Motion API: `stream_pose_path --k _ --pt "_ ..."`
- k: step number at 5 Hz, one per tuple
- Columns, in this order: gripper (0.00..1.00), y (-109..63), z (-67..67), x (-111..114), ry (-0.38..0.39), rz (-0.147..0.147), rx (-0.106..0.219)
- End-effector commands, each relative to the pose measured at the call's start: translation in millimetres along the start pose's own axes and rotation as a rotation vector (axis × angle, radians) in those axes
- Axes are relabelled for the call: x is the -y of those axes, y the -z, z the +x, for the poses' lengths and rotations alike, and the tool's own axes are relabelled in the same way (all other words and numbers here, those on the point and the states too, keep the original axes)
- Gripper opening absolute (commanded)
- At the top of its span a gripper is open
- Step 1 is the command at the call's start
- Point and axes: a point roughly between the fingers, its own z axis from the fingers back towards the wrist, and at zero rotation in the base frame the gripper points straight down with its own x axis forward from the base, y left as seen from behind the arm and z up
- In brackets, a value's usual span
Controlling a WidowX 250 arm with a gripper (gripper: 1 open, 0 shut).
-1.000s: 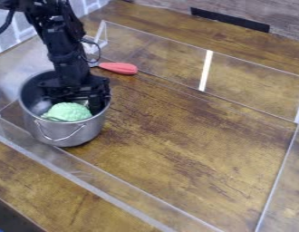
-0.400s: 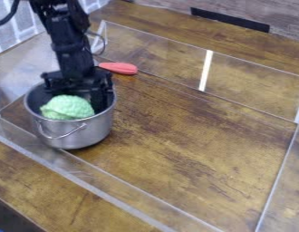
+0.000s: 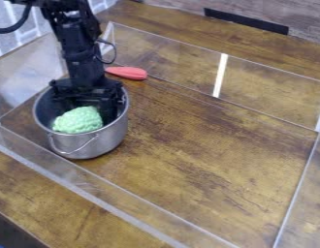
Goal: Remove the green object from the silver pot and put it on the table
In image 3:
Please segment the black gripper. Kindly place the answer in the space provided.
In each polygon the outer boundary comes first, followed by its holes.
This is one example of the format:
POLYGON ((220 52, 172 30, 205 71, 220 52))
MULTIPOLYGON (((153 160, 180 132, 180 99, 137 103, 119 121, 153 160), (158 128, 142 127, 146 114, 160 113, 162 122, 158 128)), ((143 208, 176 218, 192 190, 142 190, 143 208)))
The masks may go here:
POLYGON ((125 109, 123 84, 106 77, 106 61, 98 52, 66 52, 63 58, 69 77, 51 81, 52 101, 66 108, 94 104, 101 108, 103 125, 109 125, 125 109))

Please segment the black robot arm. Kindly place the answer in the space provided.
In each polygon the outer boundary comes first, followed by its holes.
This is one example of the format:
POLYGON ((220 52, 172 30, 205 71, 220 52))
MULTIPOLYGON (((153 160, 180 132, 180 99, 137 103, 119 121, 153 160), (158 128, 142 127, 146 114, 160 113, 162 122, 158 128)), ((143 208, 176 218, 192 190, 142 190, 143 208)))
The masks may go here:
POLYGON ((52 101, 62 107, 94 104, 99 108, 105 124, 118 118, 118 108, 123 100, 123 85, 105 75, 105 65, 113 61, 102 58, 101 43, 114 47, 102 37, 101 23, 94 15, 89 0, 8 0, 24 5, 20 20, 0 33, 11 33, 22 28, 34 7, 42 11, 60 42, 62 57, 69 78, 51 81, 52 101))

